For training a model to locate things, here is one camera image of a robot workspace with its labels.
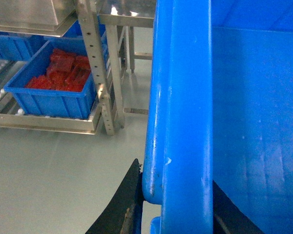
metal shelf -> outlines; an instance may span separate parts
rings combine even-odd
[[[54,31],[52,30],[45,30],[44,28],[39,28],[39,25],[36,25],[35,29],[29,28],[19,28],[10,26],[1,26],[0,25],[0,32],[10,32],[10,33],[24,33],[24,34],[34,34],[34,35],[41,35],[41,36],[53,36],[53,37],[62,37],[69,28],[75,23],[77,20],[77,14],[74,12],[69,15],[66,20]]]
[[[43,28],[37,30],[15,28],[14,25],[0,27],[0,31],[28,33],[36,35],[62,36],[69,27],[79,19],[84,35],[84,43],[87,50],[92,74],[95,74],[97,98],[92,107],[89,119],[72,119],[61,117],[44,117],[24,115],[11,94],[7,94],[2,88],[24,65],[24,62],[9,62],[0,60],[0,127],[36,129],[44,131],[70,132],[81,134],[96,134],[102,123],[106,133],[114,135],[119,127],[123,127],[123,104],[121,95],[121,82],[126,68],[115,67],[120,70],[121,77],[112,77],[113,69],[110,61],[107,65],[103,59],[102,42],[99,33],[99,23],[96,17],[96,5],[90,0],[80,0],[76,4],[78,14],[71,14],[56,31],[46,31]]]
[[[48,116],[32,116],[19,113],[19,105],[10,93],[3,90],[4,85],[24,65],[24,62],[0,60],[0,127],[35,129],[80,134],[96,134],[102,126],[101,106],[99,97],[93,104],[89,119],[73,119]],[[112,77],[109,69],[109,92],[112,92]],[[116,105],[112,115],[116,116]]]

metal shelf edge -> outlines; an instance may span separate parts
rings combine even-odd
[[[27,29],[27,28],[18,28],[18,27],[6,27],[0,26],[0,32],[10,32],[10,33],[24,33],[24,34],[33,34],[41,36],[53,36],[53,37],[62,37],[69,28],[77,20],[77,14],[72,13],[69,15],[66,20],[55,30],[45,30],[45,29]]]
[[[0,127],[95,135],[101,125],[101,107],[94,104],[89,119],[0,114]]]

metal frame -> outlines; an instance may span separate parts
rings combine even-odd
[[[128,2],[126,2],[126,1],[117,2],[116,1],[116,5],[119,5],[119,6],[124,6],[124,5],[131,6],[133,3],[134,3],[134,1],[132,1],[132,0],[130,0]],[[108,11],[109,8],[106,8],[106,4],[107,4],[107,2],[105,1],[102,9],[99,12],[100,22],[105,25],[109,25],[109,26],[117,25],[118,27],[119,26],[128,27],[129,60],[130,60],[131,73],[133,74],[134,70],[135,70],[135,59],[152,60],[151,53],[135,52],[135,48],[134,48],[134,27],[153,28],[154,17],[152,15],[146,16],[146,15],[144,15],[144,12],[143,12],[143,10],[146,10],[147,12],[149,12],[150,9],[152,9],[151,4],[145,4],[143,6],[140,6],[142,14],[138,14],[137,16],[110,14]],[[113,62],[116,61],[117,53],[110,52],[110,57],[113,58],[111,60],[111,64],[113,64]]]
[[[27,29],[27,28],[19,28],[19,27],[7,27],[0,26],[0,32],[11,32],[11,33],[26,33],[26,34],[34,34],[41,36],[54,36],[54,37],[62,37],[69,28],[76,22],[77,15],[73,12],[69,15],[66,20],[54,31],[44,30],[43,28],[38,28],[38,25],[35,25],[37,29]]]
[[[26,33],[62,36],[70,24],[78,17],[92,74],[95,74],[94,80],[98,94],[89,118],[82,120],[60,117],[25,116],[12,95],[2,90],[4,84],[21,68],[23,63],[3,60],[2,62],[5,62],[5,64],[4,66],[0,66],[0,127],[96,134],[97,130],[104,124],[107,134],[112,136],[116,133],[119,126],[124,126],[125,118],[121,84],[122,77],[127,68],[126,29],[121,28],[120,35],[116,34],[115,44],[109,43],[108,45],[110,47],[109,50],[113,53],[115,51],[117,53],[121,51],[121,57],[125,63],[122,64],[122,68],[120,67],[120,63],[118,63],[119,67],[116,67],[114,64],[117,62],[113,61],[111,63],[110,61],[114,58],[110,58],[106,65],[103,58],[98,18],[96,17],[96,5],[90,0],[74,0],[74,2],[77,14],[72,14],[64,23],[63,27],[60,28],[60,31],[41,32],[39,30],[26,30]]]

stainless steel table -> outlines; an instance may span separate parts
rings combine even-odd
[[[113,67],[119,67],[117,26],[128,26],[129,60],[131,72],[135,69],[135,59],[152,59],[152,54],[135,53],[133,27],[152,28],[155,15],[156,0],[105,0],[100,11],[100,22],[106,25],[107,43],[109,46],[110,62]]]

blue plastic surface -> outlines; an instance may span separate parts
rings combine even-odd
[[[213,0],[212,24],[293,32],[293,0]]]
[[[43,37],[17,37],[0,32],[0,59],[28,61],[43,46]]]
[[[293,234],[293,33],[213,31],[214,180],[267,234]]]
[[[5,85],[18,104],[28,115],[52,117],[88,118],[96,97],[92,75],[89,76],[82,92],[27,89],[24,86],[34,77],[45,74],[50,64],[49,56],[54,48],[86,56],[84,47],[62,42],[47,42],[24,67]]]
[[[146,200],[162,204],[163,164],[166,140],[167,91],[171,38],[172,2],[158,1],[154,19],[153,61],[150,86],[146,151],[143,165],[142,189]]]
[[[101,42],[102,42],[102,50],[104,55],[105,64],[108,60],[108,47],[107,47],[107,38],[106,38],[106,31],[105,31],[105,25],[99,24],[99,32],[101,36]],[[56,37],[44,37],[46,40],[56,42],[58,45],[63,44],[66,46],[73,46],[77,48],[84,47],[84,39],[82,30],[80,28],[80,25],[78,21],[76,21],[70,29],[63,35],[61,38]]]
[[[150,117],[146,153],[151,155],[146,155],[145,162],[164,156],[163,201],[158,228],[161,234],[190,234],[198,233],[198,230],[200,233],[211,234],[213,218],[210,1],[187,1],[185,4],[181,0],[158,0],[156,13],[159,17],[156,17],[154,33],[156,55],[160,54],[158,46],[165,42],[168,45],[163,50],[167,50],[168,54],[163,56],[166,60],[160,56],[153,61],[150,111],[157,117],[156,108],[160,106],[160,117],[166,117],[166,120],[157,123],[154,117]],[[171,33],[166,35],[162,30]],[[185,45],[191,48],[191,53],[184,50]],[[158,72],[162,65],[164,70]],[[165,91],[161,92],[156,84],[163,84],[161,88]],[[186,87],[194,89],[195,92],[187,92]],[[162,106],[161,101],[167,102],[166,105]],[[165,139],[156,141],[157,144],[154,145],[157,136]],[[154,151],[154,147],[161,147],[163,152]],[[152,184],[148,184],[145,179],[143,188],[148,197],[152,195],[149,192]]]
[[[150,233],[159,234],[161,232],[161,217],[155,217],[151,220]]]

